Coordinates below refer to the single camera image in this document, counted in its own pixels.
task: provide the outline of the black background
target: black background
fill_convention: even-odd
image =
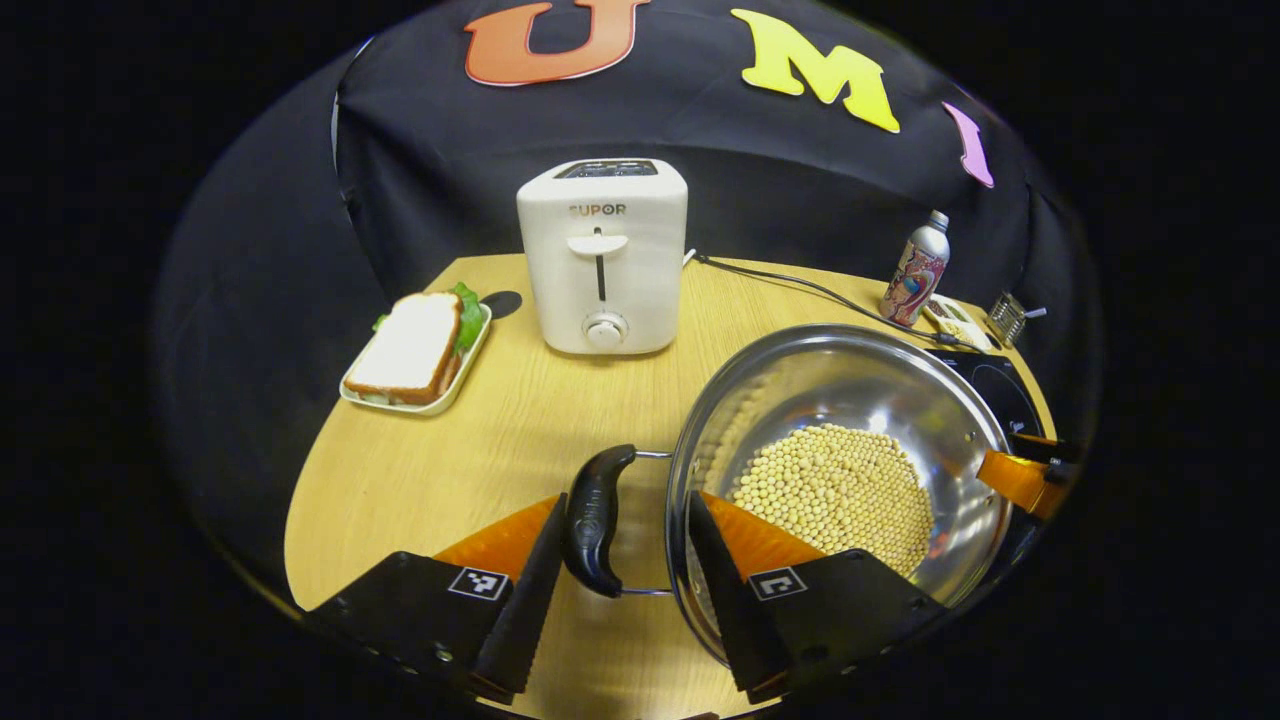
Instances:
[[[984,99],[1074,199],[1110,365],[1085,482],[1033,561],[927,652],[799,716],[1261,715],[1245,669],[1274,660],[1238,643],[1267,625],[1274,565],[1275,532],[1244,512],[1265,457],[1265,424],[1244,418],[1266,405],[1265,306],[1247,293],[1276,255],[1261,156],[1272,18],[1100,0],[844,5]],[[49,74],[32,132],[47,156],[8,179],[19,715],[440,716],[293,628],[207,550],[157,462],[141,360],[168,234],[219,152],[420,8],[54,3],[23,33],[35,61],[13,72],[47,58]],[[27,232],[33,209],[47,232]],[[1242,557],[1247,575],[1229,568]]]

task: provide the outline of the beans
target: beans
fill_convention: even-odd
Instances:
[[[759,448],[733,503],[831,555],[863,548],[902,575],[924,560],[929,493],[897,439],[832,423]]]

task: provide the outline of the bread slice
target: bread slice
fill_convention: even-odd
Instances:
[[[449,388],[461,365],[453,352],[461,319],[462,299],[452,292],[401,299],[342,383],[361,396],[430,405]]]

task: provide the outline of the small wire basket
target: small wire basket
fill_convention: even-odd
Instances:
[[[1039,318],[1046,313],[1043,307],[1028,313],[1016,297],[1002,292],[996,304],[991,306],[991,311],[987,313],[987,325],[996,333],[1001,343],[1006,347],[1012,347],[1014,342],[1018,341],[1018,336],[1023,334],[1027,319]]]

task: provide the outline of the wooden table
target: wooden table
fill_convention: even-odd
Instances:
[[[878,281],[735,263],[804,277],[864,307],[874,307],[884,291]],[[435,553],[567,492],[579,468],[605,447],[630,442],[672,450],[703,386],[762,336],[822,322],[886,328],[815,292],[690,261],[671,346],[637,357],[570,356],[543,342],[524,255],[460,258],[429,288],[458,281],[481,297],[515,290],[525,304],[494,320],[444,414],[422,418],[335,402],[302,468],[284,537],[289,588],[303,610],[390,552]],[[980,307],[965,309],[984,316]],[[925,325],[922,319],[919,327]],[[1025,363],[1016,352],[1005,355],[1030,391],[1046,434],[1056,437]],[[667,473],[667,462],[645,461],[622,475],[612,560],[627,587],[669,585],[662,530]],[[548,719],[666,720],[708,711],[731,716],[750,707],[730,671],[698,644],[673,598],[604,598],[562,570],[529,688],[512,710]]]

